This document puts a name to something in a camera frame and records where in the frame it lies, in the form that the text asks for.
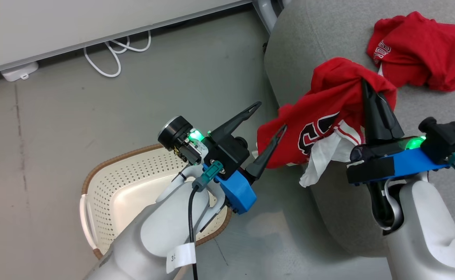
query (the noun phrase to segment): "laundry basket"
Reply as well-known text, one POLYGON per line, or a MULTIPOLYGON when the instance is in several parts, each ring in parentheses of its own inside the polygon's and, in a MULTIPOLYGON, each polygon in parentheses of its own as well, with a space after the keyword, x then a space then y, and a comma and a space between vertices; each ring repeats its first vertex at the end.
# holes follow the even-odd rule
MULTIPOLYGON (((183 169, 185 163, 162 145, 137 149, 96 166, 83 184, 80 221, 94 255, 101 259, 112 241, 183 169)), ((210 204, 215 197, 210 195, 210 204)), ((219 235, 229 223, 227 206, 197 234, 197 246, 219 235)))

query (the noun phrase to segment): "gray floor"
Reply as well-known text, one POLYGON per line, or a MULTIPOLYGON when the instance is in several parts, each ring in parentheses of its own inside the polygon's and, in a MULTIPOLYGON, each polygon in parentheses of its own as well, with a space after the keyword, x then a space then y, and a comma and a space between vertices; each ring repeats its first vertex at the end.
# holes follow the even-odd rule
MULTIPOLYGON (((41 62, 26 81, 0 79, 0 280, 83 278, 96 263, 78 214, 85 176, 155 144, 171 117, 207 131, 260 100, 236 132, 254 149, 256 129, 277 109, 263 74, 267 37, 245 9, 157 32, 149 51, 119 56, 115 79, 96 73, 81 52, 41 62)), ((108 51, 91 57, 114 68, 108 51)), ((252 210, 197 249, 200 279, 391 278, 384 259, 353 257, 329 237, 300 174, 265 173, 252 210)))

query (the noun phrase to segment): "white power cord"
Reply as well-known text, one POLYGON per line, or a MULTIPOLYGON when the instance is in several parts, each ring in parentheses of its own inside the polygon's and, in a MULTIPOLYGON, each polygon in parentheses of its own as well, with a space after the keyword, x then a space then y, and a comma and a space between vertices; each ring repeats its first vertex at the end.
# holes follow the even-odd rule
POLYGON ((99 69, 96 66, 96 64, 94 64, 94 62, 92 62, 92 60, 87 55, 86 48, 84 48, 84 55, 85 55, 85 58, 87 58, 87 61, 92 65, 92 67, 94 67, 94 69, 96 69, 96 71, 99 72, 99 74, 101 74, 101 75, 103 75, 105 77, 108 77, 108 78, 115 78, 116 76, 120 75, 120 72, 122 71, 122 65, 120 64, 120 59, 118 59, 117 54, 125 53, 128 49, 131 50, 131 51, 137 51, 138 53, 140 53, 140 52, 142 53, 143 51, 149 49, 149 45, 151 45, 151 31, 148 30, 148 45, 144 49, 136 49, 136 48, 133 48, 133 47, 129 46, 130 43, 131 43, 131 39, 128 36, 127 36, 127 43, 126 44, 122 44, 122 43, 120 43, 118 41, 115 41, 115 40, 106 41, 104 43, 108 47, 108 49, 110 50, 111 54, 113 54, 113 57, 115 57, 115 60, 117 61, 117 65, 118 65, 117 73, 108 74, 108 73, 105 73, 105 72, 101 71, 101 69, 99 69), (123 49, 122 50, 115 50, 115 49, 113 49, 110 46, 109 42, 115 43, 115 44, 121 46, 123 49))

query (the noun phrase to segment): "gray ottoman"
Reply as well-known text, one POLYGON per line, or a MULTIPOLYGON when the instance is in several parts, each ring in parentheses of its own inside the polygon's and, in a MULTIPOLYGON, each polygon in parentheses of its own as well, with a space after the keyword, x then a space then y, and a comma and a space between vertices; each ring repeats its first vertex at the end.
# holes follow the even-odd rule
MULTIPOLYGON (((265 55, 279 105, 295 103, 310 89, 313 69, 333 57, 376 71, 365 53, 375 22, 412 11, 455 23, 455 0, 293 0, 279 16, 265 55)), ((455 92, 403 87, 395 114, 406 135, 419 135, 417 127, 425 117, 455 121, 455 92)), ((455 171, 431 172, 430 180, 455 220, 455 171)), ((345 250, 366 257, 385 255, 369 193, 365 186, 347 184, 343 163, 331 163, 311 190, 326 227, 345 250)))

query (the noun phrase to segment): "green light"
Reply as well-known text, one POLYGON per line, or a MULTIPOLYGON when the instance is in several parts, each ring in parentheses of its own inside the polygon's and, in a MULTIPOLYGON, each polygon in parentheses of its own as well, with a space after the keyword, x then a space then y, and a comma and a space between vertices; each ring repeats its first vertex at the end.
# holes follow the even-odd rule
POLYGON ((188 136, 188 138, 190 140, 192 139, 196 139, 198 141, 201 141, 203 140, 205 137, 203 136, 203 134, 201 134, 201 132, 199 130, 195 130, 193 132, 190 133, 190 135, 188 136))
POLYGON ((409 142, 407 142, 406 150, 416 149, 416 148, 421 147, 421 143, 423 143, 424 140, 426 140, 426 136, 412 138, 411 140, 409 140, 409 142))

